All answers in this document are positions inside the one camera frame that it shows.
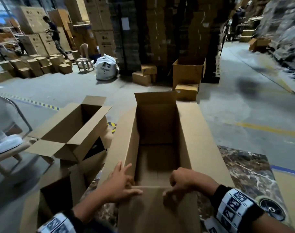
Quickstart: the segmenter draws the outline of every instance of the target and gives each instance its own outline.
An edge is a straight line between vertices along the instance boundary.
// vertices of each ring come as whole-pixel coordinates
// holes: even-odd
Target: chair backrest
[[[81,53],[81,56],[82,57],[85,55],[86,58],[89,58],[89,55],[88,55],[88,44],[87,43],[83,43],[80,46],[80,53]]]

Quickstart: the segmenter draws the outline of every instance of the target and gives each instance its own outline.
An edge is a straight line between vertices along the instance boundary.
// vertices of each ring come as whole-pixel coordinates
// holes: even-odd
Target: marble surface
[[[230,172],[235,187],[242,190],[251,198],[268,196],[277,201],[286,209],[283,199],[270,169],[265,155],[236,150],[224,146],[218,146],[223,160]],[[90,184],[82,199],[97,188],[99,179]],[[214,214],[214,210],[208,198],[197,193],[197,205],[200,218],[205,220]],[[117,227],[118,206],[105,204],[95,215],[95,218],[109,222],[114,228]]]

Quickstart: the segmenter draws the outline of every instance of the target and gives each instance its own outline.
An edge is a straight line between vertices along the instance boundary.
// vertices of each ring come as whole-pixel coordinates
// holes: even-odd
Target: forearm
[[[253,222],[251,229],[254,233],[295,233],[294,230],[266,213]]]
[[[96,189],[86,196],[84,200],[78,203],[74,208],[74,215],[82,221],[83,224],[88,223],[95,212],[106,203],[106,197],[101,189]]]

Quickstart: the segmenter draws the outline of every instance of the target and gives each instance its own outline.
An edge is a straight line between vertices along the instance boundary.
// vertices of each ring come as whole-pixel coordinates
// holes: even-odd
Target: left hand
[[[139,189],[126,189],[126,186],[134,185],[134,178],[125,174],[130,167],[131,163],[122,168],[122,162],[119,161],[115,169],[109,174],[108,179],[97,188],[105,196],[105,202],[116,203],[142,194],[142,190]]]

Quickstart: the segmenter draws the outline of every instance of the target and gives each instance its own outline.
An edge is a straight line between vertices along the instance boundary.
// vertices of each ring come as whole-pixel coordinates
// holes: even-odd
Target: pants
[[[66,54],[65,50],[61,47],[61,45],[60,45],[60,41],[59,41],[59,40],[54,40],[54,43],[55,43],[55,45],[56,45],[57,50],[58,50],[61,54],[63,54],[64,56],[68,56],[68,55]]]

